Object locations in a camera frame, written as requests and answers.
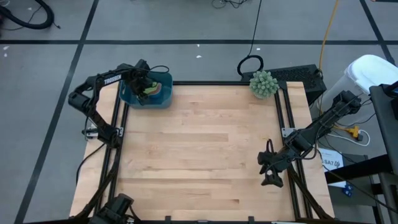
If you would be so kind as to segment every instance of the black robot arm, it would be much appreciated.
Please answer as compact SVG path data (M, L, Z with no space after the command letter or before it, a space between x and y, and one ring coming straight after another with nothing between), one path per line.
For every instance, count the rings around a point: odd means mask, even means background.
M123 80L139 100L145 98L143 83L149 70L150 68L146 61L140 59L136 66L124 63L115 70L88 77L83 84L69 94L68 103L86 115L97 127L98 140L109 147L118 147L121 141L119 129L109 125L96 110L96 104L100 99L100 91L104 86ZM93 90L91 98L83 94L84 91L90 90Z
M278 152L260 152L257 160L261 165L260 174L265 174L261 185L283 186L278 173L286 170L292 161L304 159L310 153L317 139L328 134L333 125L347 114L355 114L361 107L361 100L350 91L342 91L333 99L331 108L313 121L308 127L292 132L284 139L284 146Z

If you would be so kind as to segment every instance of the yellow cable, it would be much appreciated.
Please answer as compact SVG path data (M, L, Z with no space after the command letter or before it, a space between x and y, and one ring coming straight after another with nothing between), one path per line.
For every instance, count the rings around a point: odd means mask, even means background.
M328 38L329 30L330 30L331 24L333 23L333 19L335 18L337 6L338 6L338 0L336 0L335 7L333 8L333 12L331 12L329 25L328 25L328 28L326 29L325 36L323 38L322 48L321 48L321 55L319 56L319 69L320 70L322 69L323 48L325 48L325 42L326 42L326 39Z
M342 128L342 127L339 127L339 126L337 126L337 125L333 125L333 127L336 128L336 129L344 130L344 131L347 130L346 128Z

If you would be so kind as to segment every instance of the wooden tabletop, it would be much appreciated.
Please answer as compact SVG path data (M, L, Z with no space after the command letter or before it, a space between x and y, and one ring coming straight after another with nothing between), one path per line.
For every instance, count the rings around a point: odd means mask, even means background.
M104 88L97 104L109 123L116 90ZM288 91L295 125L305 128L311 116L303 85L288 83ZM258 152L268 139L276 151L282 147L274 97L259 100L247 86L174 86L172 100L166 110L130 109L127 117L116 194L132 197L142 220L294 220L287 173L282 188L260 185ZM89 141L85 156L100 144ZM82 167L71 215L98 188L103 157L104 150ZM334 216L320 157L303 166L309 191Z

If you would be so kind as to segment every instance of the succulent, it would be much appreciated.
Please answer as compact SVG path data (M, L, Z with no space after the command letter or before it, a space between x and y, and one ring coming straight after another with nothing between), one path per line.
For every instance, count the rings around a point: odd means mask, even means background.
M274 95L279 89L276 78L272 78L271 72L266 71L255 72L253 78L250 79L249 87L254 96L260 99Z

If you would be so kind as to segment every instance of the white bin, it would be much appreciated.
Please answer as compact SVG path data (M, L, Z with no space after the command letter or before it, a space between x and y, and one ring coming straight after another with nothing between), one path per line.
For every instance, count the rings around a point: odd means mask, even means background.
M360 95L362 103L369 99L369 88L380 84L392 84L398 81L398 68L375 55L363 55L348 65L344 75L331 87L322 100L322 110L331 107L333 99L343 90ZM368 119L374 113L372 105L363 106L358 113L345 116L339 123L352 124Z

